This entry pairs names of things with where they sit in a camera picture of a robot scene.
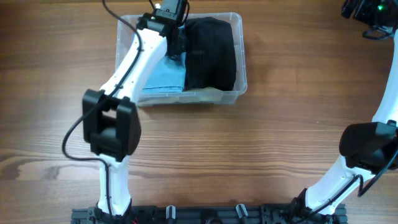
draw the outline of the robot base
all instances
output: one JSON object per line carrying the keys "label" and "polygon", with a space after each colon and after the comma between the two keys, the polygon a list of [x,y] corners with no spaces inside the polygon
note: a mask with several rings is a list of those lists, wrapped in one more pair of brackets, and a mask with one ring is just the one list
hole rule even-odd
{"label": "robot base", "polygon": [[[109,215],[96,207],[72,210],[71,224],[291,224],[289,204],[265,204],[255,207],[131,207],[125,216],[116,216],[113,223]],[[347,224],[345,205],[337,206],[333,215],[312,216],[300,224]]]}

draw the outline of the wooden table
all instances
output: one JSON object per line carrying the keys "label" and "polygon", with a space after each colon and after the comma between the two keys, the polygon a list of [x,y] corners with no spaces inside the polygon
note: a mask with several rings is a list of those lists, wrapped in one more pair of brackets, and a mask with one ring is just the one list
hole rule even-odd
{"label": "wooden table", "polygon": [[[369,122],[393,42],[364,40],[343,1],[192,1],[243,18],[248,90],[233,106],[141,110],[130,160],[134,205],[289,203],[329,169],[342,131]],[[146,1],[111,3],[118,14]],[[98,2],[0,5],[0,223],[69,223],[99,199],[98,164],[70,161],[63,135],[87,88],[113,73],[116,21]],[[90,156],[79,127],[68,143]],[[349,223],[396,223],[398,173],[345,203]]]}

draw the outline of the black cloth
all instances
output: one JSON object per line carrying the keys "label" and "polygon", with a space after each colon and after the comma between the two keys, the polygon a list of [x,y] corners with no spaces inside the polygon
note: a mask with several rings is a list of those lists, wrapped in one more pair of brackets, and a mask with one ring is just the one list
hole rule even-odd
{"label": "black cloth", "polygon": [[185,90],[210,86],[231,91],[236,78],[231,24],[213,17],[189,19],[185,23],[185,33]]}

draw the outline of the blue cloth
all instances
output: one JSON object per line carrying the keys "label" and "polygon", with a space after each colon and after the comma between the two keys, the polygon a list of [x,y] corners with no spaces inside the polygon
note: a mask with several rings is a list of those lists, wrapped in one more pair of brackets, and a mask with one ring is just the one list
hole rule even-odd
{"label": "blue cloth", "polygon": [[164,56],[155,66],[142,92],[181,93],[185,84],[185,55],[182,53],[178,61]]}

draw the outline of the plastic bin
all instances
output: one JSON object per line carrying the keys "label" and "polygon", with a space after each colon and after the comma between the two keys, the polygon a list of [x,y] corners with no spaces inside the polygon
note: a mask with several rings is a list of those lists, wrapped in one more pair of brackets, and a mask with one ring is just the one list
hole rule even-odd
{"label": "plastic bin", "polygon": [[[123,19],[136,24],[142,15],[123,16]],[[246,79],[246,64],[243,45],[242,17],[234,12],[189,14],[189,19],[201,17],[214,17],[229,22],[232,27],[234,47],[236,54],[236,81],[232,91],[189,91],[182,93],[143,93],[139,99],[140,106],[172,103],[214,103],[218,105],[233,104],[239,95],[246,92],[248,81]],[[116,46],[116,69],[120,66],[132,43],[132,30],[119,21],[118,41]]]}

